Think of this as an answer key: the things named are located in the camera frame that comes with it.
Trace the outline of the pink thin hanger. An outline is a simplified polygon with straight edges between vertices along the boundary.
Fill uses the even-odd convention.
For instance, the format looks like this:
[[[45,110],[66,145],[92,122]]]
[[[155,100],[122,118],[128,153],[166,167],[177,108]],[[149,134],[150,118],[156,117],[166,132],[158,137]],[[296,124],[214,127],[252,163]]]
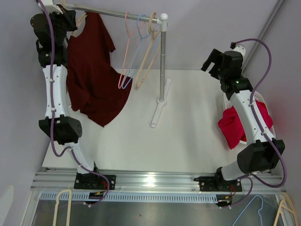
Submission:
[[[134,31],[130,31],[128,24],[127,24],[127,16],[128,16],[129,12],[127,11],[125,13],[125,27],[126,27],[126,32],[127,32],[127,46],[126,46],[126,51],[125,51],[125,55],[124,55],[124,60],[123,60],[123,65],[122,65],[122,71],[119,77],[119,81],[118,81],[118,88],[119,89],[125,89],[127,87],[127,85],[124,85],[125,80],[127,79],[127,76],[130,73],[131,70],[131,65],[134,59],[135,54],[133,54],[130,63],[127,67],[127,69],[125,70],[125,64],[126,64],[126,60],[127,60],[127,54],[128,54],[128,49],[129,49],[129,45],[130,45],[130,41],[133,35],[135,35],[136,32],[138,32],[138,29],[136,28]]]

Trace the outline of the aluminium frame rail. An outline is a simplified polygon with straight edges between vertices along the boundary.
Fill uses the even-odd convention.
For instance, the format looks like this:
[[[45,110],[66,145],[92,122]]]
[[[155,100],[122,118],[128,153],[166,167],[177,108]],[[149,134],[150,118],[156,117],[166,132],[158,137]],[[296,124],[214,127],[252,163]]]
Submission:
[[[198,182],[193,180],[200,176],[200,173],[104,170],[103,174],[117,176],[115,192],[183,194],[200,192]],[[55,191],[73,188],[75,178],[75,169],[44,169],[35,174],[30,190]]]

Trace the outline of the white perforated plastic basket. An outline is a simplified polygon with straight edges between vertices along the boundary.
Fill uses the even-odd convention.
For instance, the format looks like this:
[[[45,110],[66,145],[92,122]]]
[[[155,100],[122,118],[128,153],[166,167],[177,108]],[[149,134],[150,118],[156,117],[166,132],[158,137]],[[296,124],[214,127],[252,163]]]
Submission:
[[[262,96],[259,92],[257,92],[257,91],[256,91],[255,94],[254,94],[254,99],[255,99],[256,101],[262,102],[262,103],[264,103],[264,104],[266,105],[266,102],[265,102],[263,96]],[[225,111],[226,109],[229,109],[229,108],[232,107],[232,104],[231,104],[231,102],[227,99],[225,93],[223,94],[223,104],[222,104],[222,107],[223,107],[223,110],[224,110],[224,111]],[[271,131],[271,133],[274,135],[274,137],[276,137],[276,132],[275,132],[274,126],[271,126],[270,131]],[[240,144],[243,144],[243,145],[246,145],[246,144],[247,144],[246,139],[241,139],[241,140],[239,141],[239,143],[240,143]]]

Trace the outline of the magenta pink t shirt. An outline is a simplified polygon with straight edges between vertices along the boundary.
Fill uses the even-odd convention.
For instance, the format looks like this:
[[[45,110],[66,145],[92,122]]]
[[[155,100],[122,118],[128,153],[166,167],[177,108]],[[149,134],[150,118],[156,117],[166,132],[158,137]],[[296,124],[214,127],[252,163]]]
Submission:
[[[268,113],[264,103],[256,101],[259,111],[270,129],[273,126],[273,120]],[[243,134],[245,134],[242,123],[234,107],[226,109],[222,118],[218,121],[218,127],[221,129],[228,147],[234,149],[238,144]]]

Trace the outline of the blue hanger bottom right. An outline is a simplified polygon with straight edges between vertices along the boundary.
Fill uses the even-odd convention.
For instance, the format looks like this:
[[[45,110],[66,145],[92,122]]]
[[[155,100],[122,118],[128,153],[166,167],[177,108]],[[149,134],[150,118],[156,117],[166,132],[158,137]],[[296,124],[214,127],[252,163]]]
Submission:
[[[253,213],[249,214],[249,218],[254,218],[257,220],[256,222],[259,223],[259,226],[263,226],[263,216],[262,216],[262,211],[264,209],[264,198],[261,195],[255,195],[248,203],[247,205],[241,210],[241,212],[238,214],[238,216],[235,218],[233,223],[231,224],[232,226],[237,226],[239,223],[239,220],[242,218],[244,214],[247,214],[249,207],[254,203],[255,200],[259,200],[259,207],[257,210],[254,210]]]

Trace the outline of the dark maroon t shirt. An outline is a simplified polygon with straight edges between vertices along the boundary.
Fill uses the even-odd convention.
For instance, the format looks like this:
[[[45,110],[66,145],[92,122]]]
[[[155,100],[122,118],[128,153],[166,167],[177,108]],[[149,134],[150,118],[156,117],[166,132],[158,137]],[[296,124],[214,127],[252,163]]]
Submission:
[[[125,106],[131,87],[119,89],[120,74],[111,66],[114,43],[97,13],[87,13],[83,31],[68,43],[66,85],[73,111],[80,111],[101,127]]]

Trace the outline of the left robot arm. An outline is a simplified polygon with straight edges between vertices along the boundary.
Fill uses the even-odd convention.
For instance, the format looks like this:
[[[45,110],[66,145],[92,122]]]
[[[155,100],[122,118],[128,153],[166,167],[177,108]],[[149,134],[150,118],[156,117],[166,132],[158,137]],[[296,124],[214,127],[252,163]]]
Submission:
[[[53,154],[59,158],[69,152],[77,165],[77,173],[87,174],[85,184],[96,189],[101,184],[101,177],[81,143],[81,123],[71,117],[66,99],[68,53],[64,41],[67,32],[78,28],[76,12],[64,9],[61,13],[36,14],[30,24],[37,36],[36,50],[47,93],[45,118],[39,120],[39,127],[50,138]]]

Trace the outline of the beige wooden hanger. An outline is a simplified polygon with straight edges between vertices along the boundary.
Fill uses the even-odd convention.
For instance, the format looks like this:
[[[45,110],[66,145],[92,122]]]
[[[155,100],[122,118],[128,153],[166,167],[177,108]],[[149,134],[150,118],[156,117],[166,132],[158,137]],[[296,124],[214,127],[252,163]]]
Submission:
[[[149,58],[149,55],[152,51],[152,49],[155,47],[155,44],[156,44],[156,41],[158,40],[158,37],[159,35],[161,34],[161,29],[159,28],[158,31],[156,31],[153,27],[152,27],[152,20],[154,19],[154,17],[157,15],[156,12],[153,12],[150,19],[149,19],[149,25],[148,25],[148,31],[149,31],[149,34],[151,35],[151,43],[144,55],[144,58],[143,58],[143,61],[141,63],[141,66],[139,67],[139,70],[137,72],[137,76],[136,76],[136,79],[135,79],[135,85],[134,85],[134,89],[135,90],[139,90],[139,88],[142,86],[142,84],[144,83],[144,80],[147,78],[148,74],[149,74],[149,71],[150,69],[152,68],[153,66],[153,63],[158,55],[158,52],[160,50],[160,47],[158,47],[158,49],[156,50],[156,53],[153,57],[153,59],[151,60],[147,70],[146,70],[146,73],[143,75],[142,78],[141,77],[141,74],[142,74],[142,70],[145,66],[145,63],[147,61],[147,59]]]

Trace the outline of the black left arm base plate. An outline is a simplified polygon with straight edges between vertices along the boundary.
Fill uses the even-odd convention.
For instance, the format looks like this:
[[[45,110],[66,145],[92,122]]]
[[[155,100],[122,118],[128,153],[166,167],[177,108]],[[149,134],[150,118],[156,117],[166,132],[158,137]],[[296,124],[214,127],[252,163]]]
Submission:
[[[106,190],[107,189],[107,181],[100,176],[95,174],[79,174],[77,173],[74,189],[81,190]]]

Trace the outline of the silver clothes rack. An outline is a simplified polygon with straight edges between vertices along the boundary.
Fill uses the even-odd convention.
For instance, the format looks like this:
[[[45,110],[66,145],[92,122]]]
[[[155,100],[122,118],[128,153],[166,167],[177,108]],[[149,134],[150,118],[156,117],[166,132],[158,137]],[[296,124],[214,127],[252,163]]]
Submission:
[[[120,17],[120,18],[125,18],[125,13],[118,12],[118,11],[112,11],[112,10],[105,10],[105,9],[100,9],[100,8],[92,8],[92,7],[86,7],[86,6],[81,6],[77,4],[69,4],[66,3],[67,9],[65,9],[63,6],[59,6],[62,11],[68,10],[68,9],[75,9],[75,10],[80,10],[80,11],[85,11],[85,12],[93,12],[93,13],[98,13],[102,15],[107,15],[107,16],[114,16],[114,17]],[[136,20],[136,21],[143,21],[143,22],[149,22],[150,17],[146,17],[145,15],[133,15],[133,14],[128,14],[127,16],[129,19]],[[162,113],[163,108],[167,104],[167,95],[169,92],[169,88],[171,85],[172,80],[170,78],[165,78],[165,68],[166,68],[166,32],[167,32],[167,27],[168,27],[168,15],[166,13],[162,13],[160,17],[152,20],[152,27],[158,31],[159,28],[161,29],[161,34],[159,35],[160,38],[160,95],[159,99],[157,100],[157,108],[154,113],[152,122],[150,126],[152,128],[156,128]]]

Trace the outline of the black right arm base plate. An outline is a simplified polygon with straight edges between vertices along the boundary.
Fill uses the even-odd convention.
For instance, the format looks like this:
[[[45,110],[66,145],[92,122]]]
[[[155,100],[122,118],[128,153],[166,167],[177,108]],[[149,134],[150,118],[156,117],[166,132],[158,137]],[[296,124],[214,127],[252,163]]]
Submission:
[[[197,177],[201,192],[242,192],[242,185],[238,180],[224,180],[221,177]]]

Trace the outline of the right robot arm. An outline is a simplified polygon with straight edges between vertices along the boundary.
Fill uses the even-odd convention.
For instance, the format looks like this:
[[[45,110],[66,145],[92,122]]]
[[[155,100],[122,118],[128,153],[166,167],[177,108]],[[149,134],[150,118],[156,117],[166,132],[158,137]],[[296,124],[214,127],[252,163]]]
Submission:
[[[213,49],[201,70],[219,80],[221,90],[235,108],[243,126],[247,146],[237,154],[233,163],[219,168],[220,173],[214,179],[218,190],[226,190],[231,181],[242,179],[258,171],[274,169],[282,161],[285,149],[283,140],[275,139],[266,125],[256,101],[253,98],[253,87],[247,78],[242,76],[242,63],[246,50],[237,46],[231,51],[220,52]]]

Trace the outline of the red t shirt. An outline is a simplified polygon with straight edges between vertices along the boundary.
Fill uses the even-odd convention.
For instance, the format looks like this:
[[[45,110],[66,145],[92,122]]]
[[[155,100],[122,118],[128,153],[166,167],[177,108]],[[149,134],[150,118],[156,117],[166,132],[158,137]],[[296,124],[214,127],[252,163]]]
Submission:
[[[245,142],[246,143],[246,135],[245,134],[242,135],[242,137],[240,139],[240,142]]]

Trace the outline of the aluminium corner frame post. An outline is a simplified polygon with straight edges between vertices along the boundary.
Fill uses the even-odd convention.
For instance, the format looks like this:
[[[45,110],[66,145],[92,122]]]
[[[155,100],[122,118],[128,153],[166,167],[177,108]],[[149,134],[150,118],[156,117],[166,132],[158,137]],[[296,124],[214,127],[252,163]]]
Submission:
[[[281,12],[281,10],[284,7],[284,5],[286,4],[286,2],[287,2],[286,0],[277,0],[276,1],[276,4],[273,7],[272,11],[270,12],[268,19],[264,23],[264,26],[262,27],[257,39],[260,39],[260,40],[265,39],[265,37],[268,34],[268,31],[271,29],[272,25],[276,21],[279,13]],[[251,51],[250,51],[248,57],[246,58],[246,61],[243,64],[243,68],[242,68],[243,73],[246,71],[246,69],[247,69],[248,65],[250,64],[252,58],[254,57],[259,45],[260,45],[260,43],[258,43],[258,42],[255,42],[253,44]]]

